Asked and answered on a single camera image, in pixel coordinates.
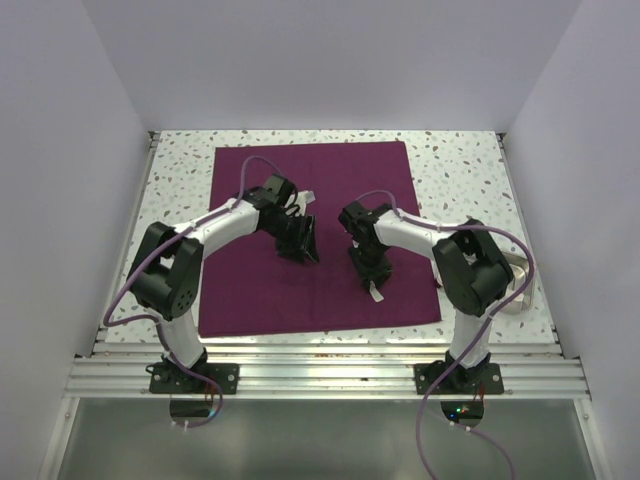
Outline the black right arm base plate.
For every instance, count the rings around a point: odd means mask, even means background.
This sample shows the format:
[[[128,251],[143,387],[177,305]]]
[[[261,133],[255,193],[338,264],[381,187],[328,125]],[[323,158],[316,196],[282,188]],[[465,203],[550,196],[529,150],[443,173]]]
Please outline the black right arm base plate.
[[[415,364],[413,375],[416,393],[418,395],[424,395],[428,391],[432,395],[502,395],[505,393],[500,366],[497,363],[488,363],[471,369],[457,366],[446,378],[432,387],[445,372],[446,367],[444,361]]]

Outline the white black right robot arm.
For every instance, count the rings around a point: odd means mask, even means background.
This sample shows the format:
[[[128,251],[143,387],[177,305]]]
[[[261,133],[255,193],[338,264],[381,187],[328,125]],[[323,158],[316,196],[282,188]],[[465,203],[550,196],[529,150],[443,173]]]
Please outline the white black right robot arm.
[[[400,248],[435,264],[455,310],[445,379],[454,391],[470,391],[481,380],[480,368],[489,363],[490,324],[510,300],[507,288],[514,279],[490,229],[475,219],[428,225],[390,204],[369,210],[358,201],[344,207],[338,220],[352,238],[348,252],[361,284],[377,300],[393,272],[389,249]]]

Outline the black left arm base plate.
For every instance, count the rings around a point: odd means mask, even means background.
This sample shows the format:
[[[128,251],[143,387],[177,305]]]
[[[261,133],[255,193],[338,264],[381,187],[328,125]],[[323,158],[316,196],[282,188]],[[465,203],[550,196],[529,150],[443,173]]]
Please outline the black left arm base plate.
[[[216,389],[207,378],[215,382],[223,395],[233,395],[240,379],[240,366],[234,363],[200,363],[194,373],[185,373],[175,364],[163,361],[148,365],[145,371],[151,375],[149,392],[152,394],[205,394]]]

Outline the stainless steel tray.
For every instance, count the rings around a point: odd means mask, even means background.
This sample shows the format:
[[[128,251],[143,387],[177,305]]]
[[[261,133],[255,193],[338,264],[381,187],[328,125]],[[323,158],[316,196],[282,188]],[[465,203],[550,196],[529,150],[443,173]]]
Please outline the stainless steel tray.
[[[446,298],[457,314],[481,318],[517,292],[528,278],[525,265],[508,262],[502,253],[466,255],[457,248],[434,250],[434,266]]]

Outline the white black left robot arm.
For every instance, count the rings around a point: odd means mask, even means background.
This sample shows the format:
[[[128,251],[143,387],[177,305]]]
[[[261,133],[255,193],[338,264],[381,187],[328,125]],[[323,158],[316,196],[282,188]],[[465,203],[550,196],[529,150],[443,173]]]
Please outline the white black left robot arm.
[[[256,232],[275,239],[279,256],[295,262],[317,262],[316,219],[307,213],[315,200],[279,174],[264,185],[242,188],[211,212],[174,226],[156,222],[141,241],[124,290],[151,313],[165,356],[175,364],[172,379],[185,392],[201,390],[208,369],[201,363],[201,343],[193,304],[204,261],[230,243]]]

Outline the purple cloth mat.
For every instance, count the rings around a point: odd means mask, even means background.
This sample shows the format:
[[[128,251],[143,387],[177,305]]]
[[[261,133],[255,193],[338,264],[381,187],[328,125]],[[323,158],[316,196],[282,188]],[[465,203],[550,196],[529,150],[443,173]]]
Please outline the purple cloth mat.
[[[272,166],[254,162],[267,158]],[[219,147],[214,154],[210,204],[236,195],[242,176],[249,187],[265,182],[279,167],[315,200],[319,261],[298,264],[276,253],[265,232],[242,237],[204,263],[198,329],[205,338],[306,333],[433,324],[441,319],[431,263],[393,248],[393,268],[375,301],[359,283],[347,249],[350,237],[338,221],[342,208],[359,195],[375,208],[391,192],[400,208],[419,211],[407,149],[399,141],[374,143]]]

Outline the white gauze roll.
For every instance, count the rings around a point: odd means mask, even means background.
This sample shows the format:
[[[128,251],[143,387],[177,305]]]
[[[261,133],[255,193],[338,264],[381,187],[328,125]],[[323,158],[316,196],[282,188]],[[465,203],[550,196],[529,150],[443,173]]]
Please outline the white gauze roll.
[[[368,288],[369,294],[371,296],[371,298],[376,302],[382,302],[384,300],[384,296],[380,293],[380,291],[378,290],[376,284],[374,282],[370,282],[369,283],[369,288]]]

